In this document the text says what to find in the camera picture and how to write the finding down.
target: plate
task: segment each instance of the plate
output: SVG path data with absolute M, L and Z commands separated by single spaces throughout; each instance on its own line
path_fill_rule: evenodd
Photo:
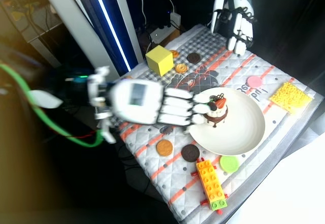
M 220 155 L 244 154 L 256 147 L 265 132 L 264 115 L 248 95 L 232 88 L 210 88 L 202 94 L 223 93 L 228 115 L 217 127 L 197 124 L 189 127 L 194 140 L 207 150 Z

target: green disc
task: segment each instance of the green disc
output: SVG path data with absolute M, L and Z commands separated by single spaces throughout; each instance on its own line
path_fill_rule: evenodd
M 220 166 L 225 172 L 235 172 L 239 168 L 239 161 L 235 156 L 222 156 L 220 158 Z

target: white robotic hand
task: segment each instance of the white robotic hand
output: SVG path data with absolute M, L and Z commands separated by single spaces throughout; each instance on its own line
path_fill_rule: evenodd
M 251 0 L 215 0 L 211 20 L 211 32 L 216 33 L 220 22 L 230 21 L 227 49 L 243 55 L 253 41 L 254 10 Z
M 96 108 L 95 118 L 101 120 L 102 135 L 109 143 L 115 143 L 109 131 L 113 115 L 138 124 L 188 127 L 204 123 L 203 114 L 210 111 L 207 95 L 164 88 L 157 82 L 141 79 L 124 79 L 108 86 L 105 82 L 108 67 L 96 69 L 96 72 L 88 78 L 88 95 Z

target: bag of yellow beads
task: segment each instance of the bag of yellow beads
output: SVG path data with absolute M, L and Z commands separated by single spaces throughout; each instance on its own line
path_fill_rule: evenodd
M 287 82 L 271 96 L 270 100 L 288 112 L 296 114 L 299 109 L 306 107 L 312 98 Z

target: checkered fabric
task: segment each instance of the checkered fabric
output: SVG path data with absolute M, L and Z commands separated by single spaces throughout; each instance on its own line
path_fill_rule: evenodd
M 137 125 L 126 122 L 120 125 L 121 137 L 127 148 L 136 157 L 180 223 L 223 222 L 251 193 L 247 193 L 247 188 L 250 188 L 251 182 L 255 181 L 255 178 L 251 178 L 251 176 L 261 167 L 270 164 L 270 157 L 281 148 L 282 140 L 299 120 L 269 101 L 269 97 L 284 82 L 291 82 L 312 98 L 317 97 L 317 94 L 306 85 L 251 52 L 246 51 L 241 57 L 228 52 L 225 42 L 225 38 L 220 35 L 211 34 L 207 28 L 201 29 L 177 49 L 180 55 L 174 62 L 175 64 L 187 64 L 189 67 L 187 73 L 178 75 L 172 69 L 160 77 L 147 70 L 139 78 L 161 82 L 165 86 L 175 86 L 184 77 L 196 73 L 200 76 L 197 81 L 198 88 L 195 86 L 190 88 L 195 92 L 211 87 L 225 86 L 242 91 L 253 98 L 265 116 L 266 132 L 256 149 L 237 156 L 240 162 L 237 172 L 232 174 L 223 172 L 218 165 L 219 155 L 201 147 L 191 135 L 184 135 L 179 127 Z M 186 59 L 193 52 L 201 56 L 201 61 L 198 64 L 191 64 Z M 263 80 L 263 85 L 260 88 L 252 89 L 246 85 L 247 78 L 252 75 L 259 76 Z M 317 107 L 320 101 L 314 99 L 309 107 Z M 170 140 L 173 143 L 174 150 L 171 155 L 163 157 L 157 153 L 155 146 L 161 139 Z M 200 157 L 209 159 L 214 165 L 217 165 L 218 178 L 225 194 L 229 195 L 228 207 L 223 209 L 221 216 L 211 211 L 209 207 L 200 205 L 200 201 L 205 199 L 205 195 L 198 177 L 191 176 L 191 172 L 196 170 L 195 164 L 186 162 L 181 156 L 182 147 L 188 144 L 196 145 L 200 150 Z

